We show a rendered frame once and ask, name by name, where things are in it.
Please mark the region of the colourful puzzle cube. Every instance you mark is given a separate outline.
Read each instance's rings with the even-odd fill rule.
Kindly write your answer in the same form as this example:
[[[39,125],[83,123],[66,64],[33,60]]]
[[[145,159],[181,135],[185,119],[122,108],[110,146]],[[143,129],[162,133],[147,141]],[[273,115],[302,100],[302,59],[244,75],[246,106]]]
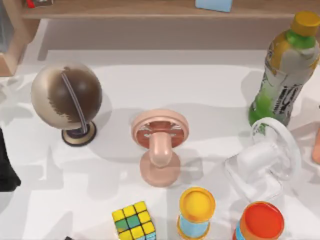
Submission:
[[[112,212],[118,240],[157,240],[156,227],[144,201]]]

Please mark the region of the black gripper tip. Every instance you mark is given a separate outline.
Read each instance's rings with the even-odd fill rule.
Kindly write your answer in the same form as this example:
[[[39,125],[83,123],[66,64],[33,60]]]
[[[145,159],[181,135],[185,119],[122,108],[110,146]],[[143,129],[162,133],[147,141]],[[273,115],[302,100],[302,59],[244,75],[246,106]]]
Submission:
[[[21,180],[10,163],[3,131],[0,128],[0,192],[13,192],[20,185]]]

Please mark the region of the pink desk fan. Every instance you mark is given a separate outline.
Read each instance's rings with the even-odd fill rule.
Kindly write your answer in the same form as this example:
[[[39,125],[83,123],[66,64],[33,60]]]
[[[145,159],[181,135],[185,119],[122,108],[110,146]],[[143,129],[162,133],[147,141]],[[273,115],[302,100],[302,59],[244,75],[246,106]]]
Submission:
[[[174,152],[189,136],[189,123],[170,109],[147,110],[133,120],[132,139],[147,149],[140,159],[140,175],[153,187],[171,186],[181,172],[181,161]]]

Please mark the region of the yellow-lidded blue can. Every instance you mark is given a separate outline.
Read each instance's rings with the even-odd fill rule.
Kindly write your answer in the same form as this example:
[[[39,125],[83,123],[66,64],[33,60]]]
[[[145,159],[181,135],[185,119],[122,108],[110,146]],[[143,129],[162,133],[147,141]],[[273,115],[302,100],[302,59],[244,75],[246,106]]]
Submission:
[[[185,190],[179,200],[177,231],[184,240],[203,240],[210,231],[216,201],[207,189],[194,186]]]

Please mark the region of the white desk fan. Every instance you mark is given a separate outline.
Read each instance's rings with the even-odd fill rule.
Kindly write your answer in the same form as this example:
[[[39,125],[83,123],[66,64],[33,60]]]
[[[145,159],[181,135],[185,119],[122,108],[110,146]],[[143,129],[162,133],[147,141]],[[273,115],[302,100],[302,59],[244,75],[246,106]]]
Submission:
[[[265,117],[251,127],[252,145],[224,162],[236,192],[252,203],[270,201],[283,191],[283,182],[295,178],[302,156],[291,132],[278,120]]]

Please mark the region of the light blue box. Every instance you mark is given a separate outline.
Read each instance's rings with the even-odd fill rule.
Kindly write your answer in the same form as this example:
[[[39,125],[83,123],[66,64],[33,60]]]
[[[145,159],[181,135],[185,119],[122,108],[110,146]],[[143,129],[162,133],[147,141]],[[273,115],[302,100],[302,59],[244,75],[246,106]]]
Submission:
[[[198,9],[212,10],[229,13],[233,0],[195,0],[195,7]]]

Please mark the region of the wooden shelf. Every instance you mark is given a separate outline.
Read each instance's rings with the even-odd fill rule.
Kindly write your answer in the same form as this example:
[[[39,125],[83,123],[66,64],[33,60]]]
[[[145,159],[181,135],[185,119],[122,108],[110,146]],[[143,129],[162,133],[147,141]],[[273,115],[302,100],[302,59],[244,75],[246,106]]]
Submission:
[[[27,0],[3,0],[9,20],[21,35],[6,53],[0,52],[0,76],[12,76],[24,46],[41,19],[103,18],[261,18],[288,19],[307,10],[320,14],[320,0],[233,0],[231,11],[196,7],[196,0],[53,0],[49,6],[29,8]]]

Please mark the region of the salmon pink object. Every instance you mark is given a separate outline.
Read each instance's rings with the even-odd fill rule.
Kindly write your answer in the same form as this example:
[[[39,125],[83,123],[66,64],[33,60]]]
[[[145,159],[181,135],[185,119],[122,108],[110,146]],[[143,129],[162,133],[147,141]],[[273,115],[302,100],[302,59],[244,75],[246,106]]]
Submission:
[[[312,150],[312,160],[320,165],[320,128],[317,131],[317,134],[315,136],[315,142],[314,147]]]

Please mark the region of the red and black object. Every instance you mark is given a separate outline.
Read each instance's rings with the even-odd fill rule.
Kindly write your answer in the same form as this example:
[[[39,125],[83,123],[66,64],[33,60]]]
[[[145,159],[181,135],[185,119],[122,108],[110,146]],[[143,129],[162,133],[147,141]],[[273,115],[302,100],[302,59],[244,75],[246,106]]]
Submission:
[[[39,7],[48,7],[54,4],[54,0],[25,0],[26,5],[30,9]]]

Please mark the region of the green bottle with yellow cap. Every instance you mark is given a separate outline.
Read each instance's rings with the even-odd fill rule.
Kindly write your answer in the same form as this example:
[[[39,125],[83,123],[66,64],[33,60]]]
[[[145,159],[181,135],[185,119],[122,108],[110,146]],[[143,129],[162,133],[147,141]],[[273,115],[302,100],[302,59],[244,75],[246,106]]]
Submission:
[[[320,59],[316,40],[319,26],[320,16],[316,13],[297,12],[290,28],[270,43],[260,89],[248,110],[250,125],[265,117],[288,125],[294,102]]]

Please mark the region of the orange-lidded blue can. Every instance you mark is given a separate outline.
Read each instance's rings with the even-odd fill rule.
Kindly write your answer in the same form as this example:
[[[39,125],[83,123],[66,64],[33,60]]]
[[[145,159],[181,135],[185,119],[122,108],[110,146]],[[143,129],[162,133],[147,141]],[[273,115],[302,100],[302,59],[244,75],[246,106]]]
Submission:
[[[244,209],[232,240],[278,240],[284,228],[284,217],[276,206],[255,201]]]

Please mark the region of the brown and beige globe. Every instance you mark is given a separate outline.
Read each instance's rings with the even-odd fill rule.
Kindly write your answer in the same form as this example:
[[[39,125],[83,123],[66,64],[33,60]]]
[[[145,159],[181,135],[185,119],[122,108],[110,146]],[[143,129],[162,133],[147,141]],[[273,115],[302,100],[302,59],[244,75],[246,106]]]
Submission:
[[[95,73],[82,63],[51,64],[31,84],[31,103],[49,126],[61,130],[63,141],[73,147],[89,144],[96,136],[93,122],[103,100]]]

